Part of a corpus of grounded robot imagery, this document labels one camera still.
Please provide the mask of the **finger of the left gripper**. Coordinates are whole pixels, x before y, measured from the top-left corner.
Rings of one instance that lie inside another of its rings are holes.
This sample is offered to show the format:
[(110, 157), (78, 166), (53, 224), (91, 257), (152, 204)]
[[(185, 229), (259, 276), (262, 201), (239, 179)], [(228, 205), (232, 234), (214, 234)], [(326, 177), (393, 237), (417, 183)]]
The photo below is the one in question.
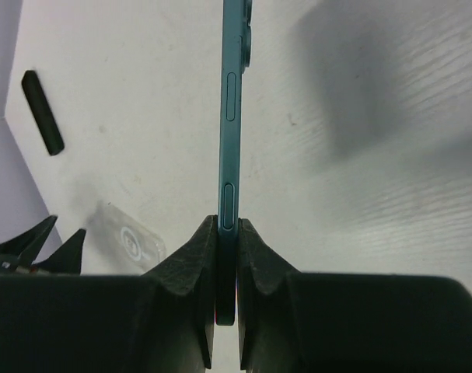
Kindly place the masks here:
[(37, 264), (39, 273), (81, 274), (86, 230), (81, 228), (46, 260)]
[(29, 267), (37, 258), (58, 217), (50, 215), (28, 231), (0, 243), (0, 268)]

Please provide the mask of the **black phone clear case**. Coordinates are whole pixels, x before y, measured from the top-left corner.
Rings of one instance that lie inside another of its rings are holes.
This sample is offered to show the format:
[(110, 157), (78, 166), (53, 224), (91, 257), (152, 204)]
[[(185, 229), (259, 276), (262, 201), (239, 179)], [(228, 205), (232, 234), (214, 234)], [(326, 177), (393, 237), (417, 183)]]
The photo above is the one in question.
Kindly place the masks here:
[(219, 139), (219, 202), (215, 321), (231, 326), (236, 312), (236, 247), (243, 73), (250, 66), (253, 2), (223, 2)]

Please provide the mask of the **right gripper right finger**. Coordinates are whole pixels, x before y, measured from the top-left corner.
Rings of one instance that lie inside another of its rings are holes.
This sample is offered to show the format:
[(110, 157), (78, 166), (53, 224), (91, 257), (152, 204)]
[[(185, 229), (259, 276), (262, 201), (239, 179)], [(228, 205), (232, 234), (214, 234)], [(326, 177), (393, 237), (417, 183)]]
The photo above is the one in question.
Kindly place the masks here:
[(448, 277), (306, 273), (239, 223), (248, 372), (472, 372), (472, 295)]

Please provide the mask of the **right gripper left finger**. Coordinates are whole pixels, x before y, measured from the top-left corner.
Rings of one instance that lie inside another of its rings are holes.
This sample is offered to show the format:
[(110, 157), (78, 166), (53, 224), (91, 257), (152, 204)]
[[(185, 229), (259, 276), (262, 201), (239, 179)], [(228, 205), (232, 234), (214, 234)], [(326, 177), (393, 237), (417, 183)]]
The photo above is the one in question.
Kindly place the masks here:
[(212, 366), (217, 223), (142, 275), (0, 268), (0, 372), (203, 372)]

